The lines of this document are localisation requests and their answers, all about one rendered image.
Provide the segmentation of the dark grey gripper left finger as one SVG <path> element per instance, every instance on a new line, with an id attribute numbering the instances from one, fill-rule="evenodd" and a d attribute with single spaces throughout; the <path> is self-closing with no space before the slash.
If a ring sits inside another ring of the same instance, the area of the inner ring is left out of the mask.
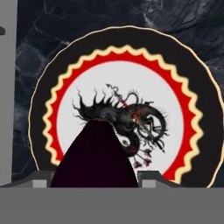
<path id="1" fill-rule="evenodd" d="M 54 171 L 35 171 L 24 179 L 3 185 L 3 188 L 48 188 L 53 175 Z"/>

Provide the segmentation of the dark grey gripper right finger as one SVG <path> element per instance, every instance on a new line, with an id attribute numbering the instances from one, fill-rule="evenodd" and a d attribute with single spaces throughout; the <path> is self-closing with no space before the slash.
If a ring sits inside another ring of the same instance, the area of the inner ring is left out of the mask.
<path id="1" fill-rule="evenodd" d="M 138 171 L 137 180 L 141 188 L 180 187 L 179 184 L 164 179 L 159 171 Z"/>

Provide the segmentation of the dark purple eggplant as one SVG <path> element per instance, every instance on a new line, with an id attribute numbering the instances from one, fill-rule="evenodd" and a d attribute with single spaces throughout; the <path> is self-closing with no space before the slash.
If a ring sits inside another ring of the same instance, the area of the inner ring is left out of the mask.
<path id="1" fill-rule="evenodd" d="M 88 122 L 74 139 L 51 187 L 138 188 L 133 168 L 109 122 Z"/>

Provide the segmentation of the black red dragon plate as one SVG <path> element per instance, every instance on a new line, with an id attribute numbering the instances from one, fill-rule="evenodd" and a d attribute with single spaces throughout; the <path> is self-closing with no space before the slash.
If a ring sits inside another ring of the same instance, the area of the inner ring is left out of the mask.
<path id="1" fill-rule="evenodd" d="M 112 125 L 135 175 L 210 187 L 224 162 L 224 101 L 208 66 L 173 36 L 113 26 L 76 39 L 45 67 L 28 137 L 41 171 L 58 168 L 93 120 Z"/>

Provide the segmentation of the grey cupboard side panel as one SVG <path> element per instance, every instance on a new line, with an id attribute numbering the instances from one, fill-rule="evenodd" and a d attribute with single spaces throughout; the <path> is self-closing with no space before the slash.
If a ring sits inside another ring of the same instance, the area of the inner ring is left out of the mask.
<path id="1" fill-rule="evenodd" d="M 11 182 L 18 0 L 0 0 L 0 186 Z"/>

